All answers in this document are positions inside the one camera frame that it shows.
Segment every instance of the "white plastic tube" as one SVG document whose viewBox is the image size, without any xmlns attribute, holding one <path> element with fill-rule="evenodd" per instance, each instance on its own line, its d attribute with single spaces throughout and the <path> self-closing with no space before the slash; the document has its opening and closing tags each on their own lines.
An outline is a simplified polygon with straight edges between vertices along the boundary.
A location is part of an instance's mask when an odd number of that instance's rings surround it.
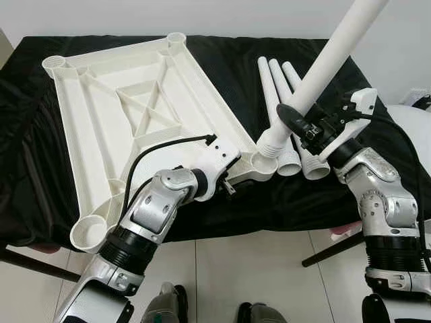
<svg viewBox="0 0 431 323">
<path fill-rule="evenodd" d="M 269 61 L 269 69 L 271 70 L 272 78 L 277 88 L 278 95 L 282 103 L 286 102 L 292 97 L 288 82 L 283 75 L 283 71 L 276 59 Z M 331 168 L 328 163 L 321 163 L 317 156 L 312 155 L 310 152 L 301 147 L 301 142 L 296 135 L 294 140 L 298 152 L 301 156 L 302 173 L 307 180 L 320 180 L 329 174 Z"/>
<path fill-rule="evenodd" d="M 279 120 L 277 115 L 277 105 L 279 104 L 277 91 L 269 70 L 268 62 L 265 57 L 259 57 L 257 60 L 259 67 L 259 74 L 261 75 L 263 95 L 265 96 L 265 103 L 267 106 L 269 123 L 271 125 Z M 293 148 L 290 138 L 286 141 L 281 155 L 277 157 L 278 168 L 277 173 L 282 176 L 292 176 L 301 170 L 301 162 L 298 153 Z"/>
<path fill-rule="evenodd" d="M 294 91 L 296 91 L 296 89 L 298 89 L 299 85 L 301 84 L 300 76 L 296 72 L 296 70 L 293 67 L 293 65 L 291 64 L 291 62 L 284 62 L 281 67 L 284 71 L 284 74 L 288 78 L 289 83 L 292 86 L 292 89 L 294 89 Z"/>
<path fill-rule="evenodd" d="M 355 0 L 308 70 L 300 87 L 289 99 L 291 107 L 302 115 L 310 110 L 387 2 L 388 0 Z M 257 141 L 259 153 L 277 157 L 281 143 L 291 133 L 284 124 L 277 123 L 270 127 Z"/>
</svg>

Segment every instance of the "white floor tile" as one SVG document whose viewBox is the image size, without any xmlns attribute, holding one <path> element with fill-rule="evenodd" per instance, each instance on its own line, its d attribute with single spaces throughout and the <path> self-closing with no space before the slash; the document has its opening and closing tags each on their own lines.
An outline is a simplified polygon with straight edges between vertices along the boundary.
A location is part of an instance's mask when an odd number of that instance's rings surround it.
<svg viewBox="0 0 431 323">
<path fill-rule="evenodd" d="M 319 270 L 303 232 L 261 231 L 197 241 L 198 322 L 233 322 L 240 303 L 265 302 L 288 322 L 332 322 Z"/>
<path fill-rule="evenodd" d="M 72 252 L 68 269 L 76 273 L 83 270 L 91 256 Z M 131 298 L 135 312 L 130 323 L 141 322 L 142 315 L 150 301 L 159 294 L 164 281 L 174 285 L 181 284 L 187 290 L 189 298 L 189 323 L 196 322 L 196 276 L 195 276 L 195 242 L 171 242 L 162 244 L 150 262 L 143 284 L 137 295 Z M 63 282 L 60 295 L 61 305 L 75 283 Z"/>
<path fill-rule="evenodd" d="M 328 230 L 310 231 L 310 235 L 316 252 L 335 243 Z M 364 279 L 367 264 L 364 244 L 319 263 L 335 323 L 362 322 L 362 300 L 371 294 Z"/>
<path fill-rule="evenodd" d="M 69 251 L 43 254 L 29 248 L 8 247 L 15 252 L 65 268 Z M 60 293 L 61 279 L 0 262 L 0 321 L 50 323 Z"/>
<path fill-rule="evenodd" d="M 92 259 L 92 257 L 93 257 L 92 254 L 70 251 L 70 257 L 69 257 L 69 260 L 67 262 L 66 269 L 68 271 L 72 271 L 72 272 L 80 275 L 80 274 L 82 274 L 84 269 L 87 267 L 87 264 Z M 65 298 L 72 291 L 73 286 L 75 286 L 75 283 L 73 283 L 71 281 L 63 281 L 63 284 L 61 285 L 61 291 L 60 291 L 57 311 L 59 310 L 61 304 L 64 302 Z"/>
</svg>

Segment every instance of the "table leg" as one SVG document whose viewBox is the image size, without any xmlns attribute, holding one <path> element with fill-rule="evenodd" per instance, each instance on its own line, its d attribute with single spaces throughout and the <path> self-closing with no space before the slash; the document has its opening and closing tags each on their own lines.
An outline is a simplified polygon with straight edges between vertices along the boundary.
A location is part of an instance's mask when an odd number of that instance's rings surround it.
<svg viewBox="0 0 431 323">
<path fill-rule="evenodd" d="M 364 235 L 362 234 L 362 231 L 358 232 L 352 235 L 351 237 L 348 237 L 347 239 L 344 239 L 343 241 L 337 244 L 334 244 L 333 246 L 330 246 L 329 248 L 324 249 L 323 251 L 318 252 L 314 256 L 311 256 L 310 258 L 303 260 L 302 266 L 308 267 L 308 266 L 311 266 L 312 264 L 316 264 L 319 261 L 328 259 L 329 257 L 339 254 L 344 250 L 357 246 L 363 241 L 364 241 Z"/>
<path fill-rule="evenodd" d="M 22 254 L 18 254 L 8 249 L 0 249 L 0 260 L 32 271 L 37 271 L 38 273 L 66 279 L 68 281 L 77 282 L 81 277 L 80 275 L 66 271 L 65 269 L 23 256 Z"/>
</svg>

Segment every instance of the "black table cover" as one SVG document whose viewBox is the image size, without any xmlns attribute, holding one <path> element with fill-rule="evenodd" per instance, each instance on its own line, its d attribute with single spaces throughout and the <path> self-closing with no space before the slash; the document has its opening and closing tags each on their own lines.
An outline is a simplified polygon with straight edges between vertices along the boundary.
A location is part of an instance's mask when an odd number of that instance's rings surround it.
<svg viewBox="0 0 431 323">
<path fill-rule="evenodd" d="M 54 242 L 70 248 L 69 231 L 79 214 L 73 174 L 54 81 L 41 67 L 64 57 L 157 39 L 155 36 L 25 37 L 0 71 L 0 240 L 16 246 Z M 189 36 L 187 47 L 252 139 L 268 127 L 257 58 L 291 61 L 303 77 L 326 40 Z M 319 98 L 334 108 L 344 92 L 370 86 L 348 59 Z M 376 115 L 389 117 L 380 101 Z M 360 135 L 400 172 L 414 195 L 407 145 L 385 124 L 372 122 Z M 426 217 L 431 179 L 421 169 Z M 277 174 L 264 183 L 237 187 L 238 196 L 217 194 L 180 208 L 167 241 L 245 234 L 260 229 L 291 231 L 334 227 L 359 220 L 356 202 L 333 172 L 319 181 Z"/>
</svg>

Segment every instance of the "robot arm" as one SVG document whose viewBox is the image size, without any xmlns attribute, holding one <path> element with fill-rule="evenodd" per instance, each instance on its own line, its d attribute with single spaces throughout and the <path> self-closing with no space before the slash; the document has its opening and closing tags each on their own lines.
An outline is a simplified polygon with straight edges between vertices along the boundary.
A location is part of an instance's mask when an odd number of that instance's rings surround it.
<svg viewBox="0 0 431 323">
<path fill-rule="evenodd" d="M 127 297 L 136 294 L 177 209 L 193 200 L 210 199 L 217 181 L 239 158 L 240 152 L 233 144 L 216 139 L 191 169 L 157 172 L 108 234 L 54 322 L 128 322 L 133 306 Z"/>
<path fill-rule="evenodd" d="M 357 91 L 316 125 L 289 106 L 281 104 L 277 112 L 304 148 L 328 160 L 356 198 L 369 259 L 365 279 L 374 292 L 363 301 L 363 321 L 431 322 L 431 274 L 422 262 L 418 204 L 396 169 L 354 139 L 369 123 L 355 120 L 355 112 L 371 114 L 375 100 L 375 89 Z"/>
</svg>

